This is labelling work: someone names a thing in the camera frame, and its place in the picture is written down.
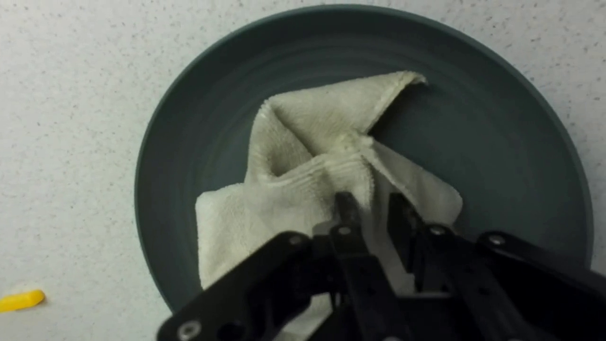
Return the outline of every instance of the cloth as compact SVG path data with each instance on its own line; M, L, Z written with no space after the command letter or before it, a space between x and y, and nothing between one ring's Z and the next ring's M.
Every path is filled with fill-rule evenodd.
M411 279L386 233L386 197L399 192L424 222L443 226L462 209L454 188L367 137L413 84L424 78L392 72L267 99L252 127L244 182L206 192L195 205L200 285L210 286L280 232L312 235L329 226L337 220L333 196L350 192L369 252L395 294L407 294ZM324 302L310 311L325 309Z

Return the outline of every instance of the screw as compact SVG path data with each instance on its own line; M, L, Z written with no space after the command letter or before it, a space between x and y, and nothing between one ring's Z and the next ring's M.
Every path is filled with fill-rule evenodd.
M433 228L430 230L430 233L441 237L441 235L445 235L447 232L443 232L443 228L433 226Z
M505 245L505 239L500 237L500 235L490 235L488 241L490 241L494 247Z
M352 230L350 230L350 228L346 228L346 226L341 226L341 228L337 230L337 233L339 233L339 235L350 235L350 233L352 233Z
M193 338L200 336L200 332L202 332L202 324L197 321L189 321L178 328L176 336L178 336L178 341L191 341Z

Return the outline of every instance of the speckled surface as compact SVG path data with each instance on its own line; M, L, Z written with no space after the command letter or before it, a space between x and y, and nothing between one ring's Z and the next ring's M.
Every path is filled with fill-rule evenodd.
M0 0L0 294L39 286L41 309L0 338L153 340L168 309L132 211L140 137L204 48L267 14L325 2ZM443 21L503 55L551 103L591 184L606 273L606 4L375 0Z

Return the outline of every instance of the yellow object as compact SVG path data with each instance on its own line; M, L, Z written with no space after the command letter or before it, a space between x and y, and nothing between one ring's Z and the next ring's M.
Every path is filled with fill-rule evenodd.
M32 307L38 307L39 304L43 304L43 300L45 300L45 296L41 290L3 296L3 298L0 298L0 313L32 309Z

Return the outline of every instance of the dark green plate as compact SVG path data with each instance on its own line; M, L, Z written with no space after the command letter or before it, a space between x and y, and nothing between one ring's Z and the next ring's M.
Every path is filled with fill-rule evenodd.
M589 262L592 222L581 163L549 105L517 70L471 38L411 14L320 6L263 19L212 46L153 114L136 169L136 222L172 311L200 290L193 203L200 192L244 178L261 101L392 70L422 72L430 86L395 103L375 135L462 194L466 237L502 230Z

